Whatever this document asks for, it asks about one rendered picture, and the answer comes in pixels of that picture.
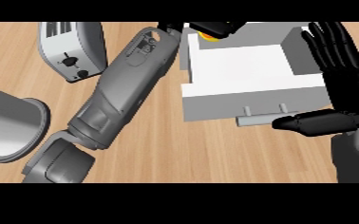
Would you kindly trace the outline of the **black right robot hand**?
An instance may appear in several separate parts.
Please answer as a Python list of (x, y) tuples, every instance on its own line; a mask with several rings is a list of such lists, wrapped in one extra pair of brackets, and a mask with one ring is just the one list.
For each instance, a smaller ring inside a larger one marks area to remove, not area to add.
[(316, 137), (359, 129), (359, 49), (341, 22), (311, 22), (301, 32), (332, 104), (322, 109), (276, 119), (272, 128)]

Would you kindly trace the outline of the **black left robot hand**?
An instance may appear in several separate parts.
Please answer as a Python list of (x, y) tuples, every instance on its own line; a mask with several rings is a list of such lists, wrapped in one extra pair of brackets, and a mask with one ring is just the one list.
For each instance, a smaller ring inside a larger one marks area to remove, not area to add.
[[(239, 28), (245, 25), (243, 22), (189, 22), (189, 27), (201, 31), (217, 39), (224, 39), (230, 34), (235, 34)], [(183, 22), (159, 22), (156, 27), (167, 31), (174, 29), (181, 31)]]

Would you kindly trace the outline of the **yellow cup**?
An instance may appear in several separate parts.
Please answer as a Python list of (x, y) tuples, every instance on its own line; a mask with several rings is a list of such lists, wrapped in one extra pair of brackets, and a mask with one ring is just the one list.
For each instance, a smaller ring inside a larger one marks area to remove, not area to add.
[(202, 33), (201, 31), (198, 31), (198, 33), (199, 33), (201, 37), (202, 37), (207, 41), (209, 41), (209, 42), (218, 42), (218, 39), (214, 38), (212, 36), (207, 35), (207, 34)]

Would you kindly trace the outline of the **white open drawer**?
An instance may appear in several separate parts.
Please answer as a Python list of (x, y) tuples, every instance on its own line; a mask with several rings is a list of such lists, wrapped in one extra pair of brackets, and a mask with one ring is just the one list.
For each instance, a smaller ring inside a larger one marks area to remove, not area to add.
[(304, 22), (249, 22), (218, 42), (186, 28), (178, 67), (187, 71), (181, 87), (186, 121), (317, 110), (329, 104), (317, 64), (300, 36)]

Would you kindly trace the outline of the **silver toaster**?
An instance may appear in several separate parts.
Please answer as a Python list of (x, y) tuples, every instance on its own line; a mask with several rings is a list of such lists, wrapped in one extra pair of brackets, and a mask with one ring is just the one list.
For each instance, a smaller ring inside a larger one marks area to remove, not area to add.
[(38, 22), (38, 51), (69, 83), (100, 74), (108, 67), (100, 22)]

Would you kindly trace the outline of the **grey round pot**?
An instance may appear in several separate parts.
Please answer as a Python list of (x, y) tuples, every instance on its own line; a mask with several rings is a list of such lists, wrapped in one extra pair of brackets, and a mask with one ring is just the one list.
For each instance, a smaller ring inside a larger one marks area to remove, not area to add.
[(23, 158), (46, 135), (50, 110), (37, 99), (0, 91), (0, 163)]

